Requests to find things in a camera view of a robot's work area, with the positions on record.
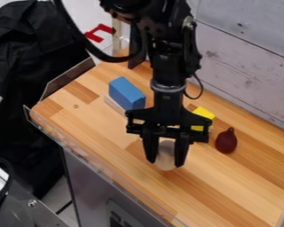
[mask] black cable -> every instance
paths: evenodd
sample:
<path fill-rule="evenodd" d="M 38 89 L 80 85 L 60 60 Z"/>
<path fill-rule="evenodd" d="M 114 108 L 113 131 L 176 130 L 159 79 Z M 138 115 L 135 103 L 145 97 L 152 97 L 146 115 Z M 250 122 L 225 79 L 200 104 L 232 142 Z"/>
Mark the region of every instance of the black cable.
<path fill-rule="evenodd" d="M 103 51 L 101 51 L 97 46 L 95 46 L 90 40 L 88 40 L 84 34 L 82 34 L 82 32 L 79 30 L 79 28 L 76 26 L 76 24 L 72 20 L 72 18 L 69 16 L 61 0 L 53 0 L 53 2 L 55 3 L 58 9 L 58 12 L 61 13 L 61 15 L 66 19 L 67 24 L 69 25 L 69 28 L 74 32 L 75 38 L 77 38 L 78 41 L 84 43 L 86 50 L 89 51 L 94 56 L 96 56 L 98 59 L 106 61 L 106 62 L 118 63 L 118 62 L 128 61 L 136 57 L 142 51 L 143 49 L 142 37 L 138 29 L 138 25 L 136 23 L 133 23 L 132 28 L 135 29 L 135 32 L 138 34 L 137 41 L 136 41 L 138 45 L 138 51 L 126 57 L 117 58 L 117 57 L 109 56 L 105 54 Z"/>
<path fill-rule="evenodd" d="M 196 100 L 196 99 L 198 99 L 198 98 L 200 98 L 200 97 L 202 96 L 203 91 L 204 91 L 204 87 L 203 87 L 203 84 L 202 84 L 202 82 L 201 82 L 201 80 L 199 79 L 199 77 L 198 77 L 197 74 L 194 74 L 193 77 L 197 80 L 197 82 L 198 82 L 199 85 L 200 85 L 200 89 L 201 89 L 201 90 L 200 90 L 200 93 L 199 93 L 199 95 L 198 95 L 197 97 L 193 98 L 193 97 L 191 97 L 190 95 L 188 95 L 188 94 L 187 94 L 187 91 L 185 90 L 185 96 L 188 97 L 188 98 L 190 98 L 190 99 L 192 99 L 192 100 Z"/>
<path fill-rule="evenodd" d="M 0 158 L 0 164 L 2 164 L 5 168 L 5 170 L 7 171 L 8 176 L 8 180 L 5 183 L 5 186 L 3 187 L 3 189 L 0 191 L 0 203 L 3 201 L 3 199 L 5 198 L 5 196 L 7 195 L 7 192 L 10 190 L 11 186 L 12 186 L 12 181 L 13 181 L 13 169 L 12 169 L 12 165 L 9 163 L 9 161 Z"/>

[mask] robotic arm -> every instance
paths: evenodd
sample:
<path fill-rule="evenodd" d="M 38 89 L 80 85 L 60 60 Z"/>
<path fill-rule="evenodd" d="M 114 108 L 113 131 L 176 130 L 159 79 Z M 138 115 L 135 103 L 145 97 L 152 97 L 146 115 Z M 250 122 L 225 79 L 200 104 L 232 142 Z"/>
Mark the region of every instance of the robotic arm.
<path fill-rule="evenodd" d="M 154 91 L 154 107 L 126 112 L 127 132 L 138 134 L 143 139 L 146 158 L 155 163 L 160 137 L 175 139 L 175 165 L 185 164 L 189 145 L 209 141 L 211 120 L 190 113 L 183 106 L 186 80 L 201 68 L 201 54 L 196 46 L 196 23 L 186 0 L 99 0 L 100 5 L 114 18 L 132 25 L 138 40 L 138 48 L 147 47 L 153 68 L 151 88 Z M 98 58 L 110 62 L 129 60 L 100 53 L 87 41 L 77 27 L 77 34 L 88 51 Z M 144 41 L 140 34 L 146 34 Z M 203 126 L 203 131 L 192 130 L 192 126 Z"/>

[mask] black fabric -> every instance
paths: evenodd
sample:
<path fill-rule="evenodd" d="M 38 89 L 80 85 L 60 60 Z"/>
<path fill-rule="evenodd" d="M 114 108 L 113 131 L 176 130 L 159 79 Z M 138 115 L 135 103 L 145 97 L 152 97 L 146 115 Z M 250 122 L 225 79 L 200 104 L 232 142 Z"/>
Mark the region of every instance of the black fabric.
<path fill-rule="evenodd" d="M 22 106 L 35 105 L 48 81 L 88 57 L 51 2 L 13 2 L 0 9 L 1 157 L 28 170 L 58 150 L 27 122 Z"/>

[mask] wooden table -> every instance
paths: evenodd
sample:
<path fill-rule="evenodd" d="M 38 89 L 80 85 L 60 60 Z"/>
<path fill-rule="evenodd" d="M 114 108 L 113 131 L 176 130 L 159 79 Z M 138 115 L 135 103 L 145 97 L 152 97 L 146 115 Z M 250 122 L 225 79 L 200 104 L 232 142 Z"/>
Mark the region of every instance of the wooden table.
<path fill-rule="evenodd" d="M 217 116 L 210 142 L 192 145 L 184 167 L 160 171 L 146 161 L 141 139 L 125 133 L 127 120 L 104 102 L 108 83 L 123 75 L 151 106 L 151 73 L 147 62 L 132 71 L 102 63 L 30 115 L 176 226 L 178 220 L 188 226 L 275 226 L 284 212 L 284 131 L 212 93 L 186 98 L 187 108 L 203 106 Z M 189 84 L 188 91 L 197 95 L 199 88 Z M 214 141 L 229 127 L 235 127 L 239 145 L 223 155 Z"/>

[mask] white wall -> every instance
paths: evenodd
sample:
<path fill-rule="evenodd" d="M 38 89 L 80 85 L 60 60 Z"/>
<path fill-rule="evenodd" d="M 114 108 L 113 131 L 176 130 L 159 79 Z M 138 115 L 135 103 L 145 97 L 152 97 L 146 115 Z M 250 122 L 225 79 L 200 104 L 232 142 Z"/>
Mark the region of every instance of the white wall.
<path fill-rule="evenodd" d="M 284 0 L 201 0 L 198 21 L 207 88 L 284 129 Z"/>
<path fill-rule="evenodd" d="M 201 0 L 199 20 L 284 56 L 284 0 Z"/>

